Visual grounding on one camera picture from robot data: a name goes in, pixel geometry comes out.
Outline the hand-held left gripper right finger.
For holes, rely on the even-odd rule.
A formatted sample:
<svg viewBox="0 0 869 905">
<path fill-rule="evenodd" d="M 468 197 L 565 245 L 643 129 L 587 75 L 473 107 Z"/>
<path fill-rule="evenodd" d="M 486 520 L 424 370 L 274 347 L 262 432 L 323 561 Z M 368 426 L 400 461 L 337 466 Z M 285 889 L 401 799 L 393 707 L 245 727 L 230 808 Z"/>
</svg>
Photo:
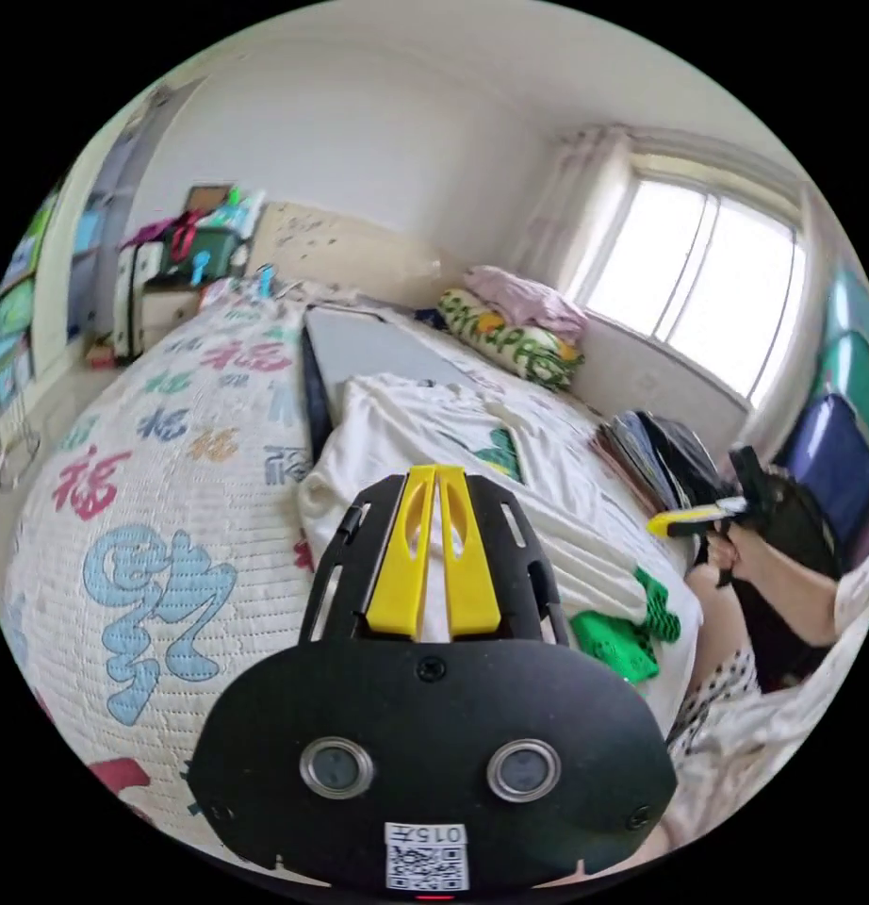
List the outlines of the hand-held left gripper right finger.
<svg viewBox="0 0 869 905">
<path fill-rule="evenodd" d="M 438 466 L 436 479 L 449 632 L 494 634 L 500 608 L 467 477 L 458 466 Z"/>
</svg>

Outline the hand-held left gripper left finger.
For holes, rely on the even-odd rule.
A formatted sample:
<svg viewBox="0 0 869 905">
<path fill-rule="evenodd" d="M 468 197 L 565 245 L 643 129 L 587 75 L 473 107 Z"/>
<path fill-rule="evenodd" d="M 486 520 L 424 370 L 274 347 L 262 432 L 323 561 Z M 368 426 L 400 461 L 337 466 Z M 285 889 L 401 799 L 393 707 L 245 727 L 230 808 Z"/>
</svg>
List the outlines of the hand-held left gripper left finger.
<svg viewBox="0 0 869 905">
<path fill-rule="evenodd" d="M 377 634 L 419 634 L 427 591 L 435 466 L 405 476 L 366 621 Z"/>
</svg>

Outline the person's right hand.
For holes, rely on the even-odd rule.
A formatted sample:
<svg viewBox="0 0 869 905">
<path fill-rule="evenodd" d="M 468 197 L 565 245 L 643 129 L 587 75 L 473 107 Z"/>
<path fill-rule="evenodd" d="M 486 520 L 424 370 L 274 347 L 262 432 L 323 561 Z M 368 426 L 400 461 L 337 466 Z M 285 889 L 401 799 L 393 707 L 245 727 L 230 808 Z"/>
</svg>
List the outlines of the person's right hand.
<svg viewBox="0 0 869 905">
<path fill-rule="evenodd" d="M 707 534 L 706 540 L 708 561 L 720 576 L 727 572 L 731 578 L 754 583 L 766 549 L 757 532 L 731 524 L 725 534 L 715 530 Z"/>
</svg>

